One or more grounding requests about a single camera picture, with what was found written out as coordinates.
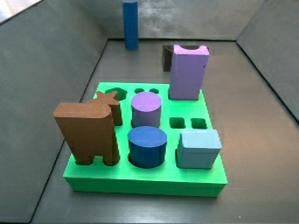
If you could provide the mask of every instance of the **purple cylinder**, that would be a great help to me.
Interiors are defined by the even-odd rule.
[[[141,92],[132,98],[132,125],[160,126],[161,98],[152,92]]]

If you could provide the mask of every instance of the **gray wall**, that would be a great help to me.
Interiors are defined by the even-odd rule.
[[[264,0],[139,0],[141,39],[236,40]],[[108,38],[124,37],[121,0],[85,0]]]
[[[237,43],[299,120],[299,1],[267,0]]]
[[[26,222],[61,147],[59,102],[83,96],[107,38],[81,7],[48,0],[0,26],[0,222]]]

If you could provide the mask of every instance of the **navy blue cylinder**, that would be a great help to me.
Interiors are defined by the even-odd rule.
[[[141,126],[128,132],[131,164],[153,168],[164,162],[167,135],[156,127]]]
[[[123,2],[125,49],[137,49],[137,1]]]

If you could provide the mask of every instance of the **cylinder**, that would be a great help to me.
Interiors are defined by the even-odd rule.
[[[125,49],[137,49],[137,1],[123,0]]]
[[[141,92],[135,95],[132,105],[133,127],[152,126],[159,128],[161,118],[161,98],[152,92]]]
[[[167,135],[156,127],[143,126],[128,132],[128,159],[140,168],[155,168],[164,162]]]

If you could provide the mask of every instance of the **purple block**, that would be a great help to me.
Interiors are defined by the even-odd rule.
[[[169,99],[197,101],[209,50],[201,45],[196,50],[173,46],[169,83]]]
[[[161,98],[152,92],[141,92],[132,98],[132,124],[139,126],[160,126]]]

